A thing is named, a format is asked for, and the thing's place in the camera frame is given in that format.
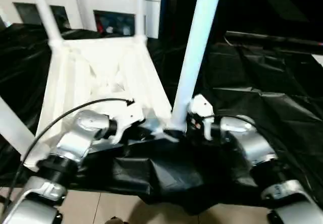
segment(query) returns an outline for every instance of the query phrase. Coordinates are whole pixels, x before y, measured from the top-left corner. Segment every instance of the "white leg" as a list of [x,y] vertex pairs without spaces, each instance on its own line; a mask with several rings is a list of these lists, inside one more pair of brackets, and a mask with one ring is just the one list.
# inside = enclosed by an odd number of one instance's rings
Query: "white leg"
[[168,128],[185,131],[188,104],[192,99],[208,36],[219,0],[197,0],[190,36]]

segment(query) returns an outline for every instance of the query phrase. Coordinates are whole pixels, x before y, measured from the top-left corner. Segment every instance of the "cabinet door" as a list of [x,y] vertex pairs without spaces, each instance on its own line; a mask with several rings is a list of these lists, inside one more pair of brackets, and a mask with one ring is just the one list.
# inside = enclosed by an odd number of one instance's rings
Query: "cabinet door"
[[[46,0],[57,22],[72,29],[82,29],[76,0]],[[35,0],[0,0],[0,5],[11,23],[39,24]]]
[[[134,32],[135,0],[78,0],[85,29],[130,35]],[[145,31],[148,37],[158,38],[160,2],[146,0]]]

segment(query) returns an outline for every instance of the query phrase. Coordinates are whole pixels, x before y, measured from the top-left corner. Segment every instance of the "black cable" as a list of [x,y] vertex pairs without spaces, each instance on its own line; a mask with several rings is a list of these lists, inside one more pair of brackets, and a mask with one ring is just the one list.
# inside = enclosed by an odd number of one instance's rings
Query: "black cable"
[[106,99],[98,99],[98,100],[93,100],[93,101],[90,101],[90,102],[87,102],[85,104],[82,104],[78,107],[75,107],[67,112],[65,112],[64,114],[60,115],[59,117],[57,117],[53,122],[51,122],[44,130],[42,130],[39,135],[34,139],[34,141],[31,143],[31,145],[29,146],[24,158],[22,159],[22,161],[20,162],[19,166],[18,166],[18,169],[16,171],[16,174],[15,174],[15,177],[9,187],[9,191],[8,191],[8,194],[7,194],[7,197],[6,197],[6,201],[4,203],[4,208],[3,208],[3,211],[2,213],[5,212],[5,210],[8,208],[9,206],[9,203],[10,203],[10,198],[11,198],[11,195],[12,195],[12,192],[14,190],[14,187],[16,186],[17,184],[17,181],[18,181],[18,178],[23,170],[23,166],[24,166],[24,162],[26,161],[28,155],[30,154],[30,152],[32,151],[32,149],[34,148],[34,146],[36,145],[36,143],[39,141],[39,139],[53,126],[55,125],[58,121],[60,121],[62,118],[64,118],[65,116],[69,115],[70,113],[73,113],[75,112],[76,110],[78,109],[81,109],[83,107],[86,107],[88,105],[91,105],[91,104],[95,104],[95,103],[100,103],[100,102],[105,102],[105,101],[124,101],[126,103],[131,103],[131,101],[129,100],[126,100],[126,99],[120,99],[120,98],[106,98]]

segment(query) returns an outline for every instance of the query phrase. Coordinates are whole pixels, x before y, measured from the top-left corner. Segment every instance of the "black plastic sheet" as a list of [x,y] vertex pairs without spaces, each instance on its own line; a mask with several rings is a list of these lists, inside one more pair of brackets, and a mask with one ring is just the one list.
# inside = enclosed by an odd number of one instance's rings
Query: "black plastic sheet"
[[[10,30],[17,28],[25,30],[19,32],[25,39],[9,42]],[[30,27],[15,25],[7,29],[0,34],[0,39],[6,38],[8,45],[0,47],[0,53],[13,47],[16,50],[14,62],[18,66],[33,55],[31,64],[38,62],[38,66],[42,63],[48,67],[50,51],[42,29],[37,30],[39,37],[30,32]],[[64,33],[73,39],[99,37],[87,31]],[[148,50],[173,102],[185,46],[148,40]],[[42,60],[36,54],[40,52],[44,53]],[[41,78],[46,78],[45,71]],[[323,68],[310,55],[214,45],[205,53],[195,89],[195,93],[202,93],[213,104],[216,114],[246,115],[267,129],[264,134],[278,155],[290,164],[319,203],[323,203],[321,75]],[[16,80],[17,85],[20,82],[19,85],[31,87],[30,81],[20,81],[19,77]],[[38,87],[42,89],[38,95],[43,95],[45,80],[39,81]],[[8,93],[6,101],[20,99],[18,92],[19,87]],[[38,100],[35,112],[40,113],[42,96],[38,96]],[[19,107],[14,109],[19,115]],[[192,145],[185,138],[179,143],[146,140],[90,154],[71,188],[138,195],[146,203],[171,202],[181,205],[190,214],[198,214],[216,203],[262,205],[256,187],[237,181],[233,163],[234,159],[228,158],[225,149],[216,144]],[[0,177],[2,184],[8,184],[10,178]]]

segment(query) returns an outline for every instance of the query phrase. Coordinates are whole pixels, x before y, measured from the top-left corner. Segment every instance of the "white pole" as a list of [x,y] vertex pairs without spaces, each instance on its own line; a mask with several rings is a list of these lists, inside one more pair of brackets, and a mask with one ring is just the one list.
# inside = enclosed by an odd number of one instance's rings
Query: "white pole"
[[208,36],[219,0],[197,0],[181,77],[168,128],[185,131],[188,104],[193,96]]
[[34,135],[0,97],[0,134],[21,154],[25,155]]
[[136,37],[146,38],[145,23],[144,23],[144,2],[145,0],[136,0]]
[[61,43],[63,39],[57,27],[54,15],[52,14],[46,0],[36,0],[36,4],[49,38],[49,44],[53,45],[54,43]]

